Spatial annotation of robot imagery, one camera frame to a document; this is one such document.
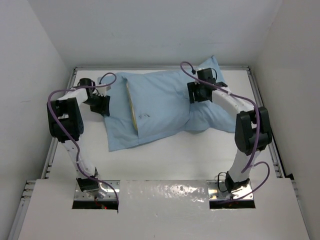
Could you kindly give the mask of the cream pillow with yellow edge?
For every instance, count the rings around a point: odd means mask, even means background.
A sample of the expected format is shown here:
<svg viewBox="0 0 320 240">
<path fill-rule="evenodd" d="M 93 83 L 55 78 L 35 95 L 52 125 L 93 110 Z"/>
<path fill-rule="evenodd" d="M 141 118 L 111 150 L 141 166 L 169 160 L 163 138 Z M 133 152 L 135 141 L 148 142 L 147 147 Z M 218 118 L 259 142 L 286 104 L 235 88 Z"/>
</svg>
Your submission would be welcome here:
<svg viewBox="0 0 320 240">
<path fill-rule="evenodd" d="M 137 120 L 136 120 L 134 105 L 133 105 L 133 102 L 132 102 L 132 98 L 131 98 L 131 94 L 130 94 L 128 83 L 126 83 L 126 91 L 127 91 L 127 96 L 128 96 L 129 106 L 130 106 L 132 124 L 133 124 L 133 127 L 134 127 L 135 131 L 138 132 L 138 126 L 137 126 Z"/>
</svg>

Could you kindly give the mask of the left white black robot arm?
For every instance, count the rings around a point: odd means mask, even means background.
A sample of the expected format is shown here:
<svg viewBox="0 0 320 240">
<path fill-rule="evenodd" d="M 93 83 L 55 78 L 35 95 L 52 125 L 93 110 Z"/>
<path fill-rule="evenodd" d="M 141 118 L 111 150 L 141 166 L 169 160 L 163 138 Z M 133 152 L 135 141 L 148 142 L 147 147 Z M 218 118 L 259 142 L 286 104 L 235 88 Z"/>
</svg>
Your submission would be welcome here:
<svg viewBox="0 0 320 240">
<path fill-rule="evenodd" d="M 98 170 L 81 151 L 81 136 L 84 133 L 84 122 L 80 105 L 88 105 L 90 111 L 103 117 L 110 116 L 110 99 L 106 95 L 105 85 L 96 85 L 89 78 L 79 80 L 76 88 L 69 89 L 67 94 L 51 100 L 48 97 L 47 114 L 49 131 L 67 150 L 77 172 L 76 181 L 81 192 L 92 193 L 100 190 Z"/>
</svg>

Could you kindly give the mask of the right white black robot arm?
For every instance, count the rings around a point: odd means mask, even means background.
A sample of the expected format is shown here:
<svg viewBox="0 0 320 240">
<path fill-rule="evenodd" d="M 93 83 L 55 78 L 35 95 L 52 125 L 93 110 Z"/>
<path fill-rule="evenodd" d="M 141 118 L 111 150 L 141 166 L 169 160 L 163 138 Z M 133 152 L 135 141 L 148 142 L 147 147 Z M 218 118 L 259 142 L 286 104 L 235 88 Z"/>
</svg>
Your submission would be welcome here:
<svg viewBox="0 0 320 240">
<path fill-rule="evenodd" d="M 218 81 L 218 73 L 213 68 L 192 69 L 189 77 L 194 79 L 187 84 L 190 103 L 210 101 L 235 119 L 237 152 L 225 174 L 226 191 L 231 193 L 247 186 L 255 159 L 272 141 L 268 110 L 247 97 L 232 93 L 226 83 Z"/>
</svg>

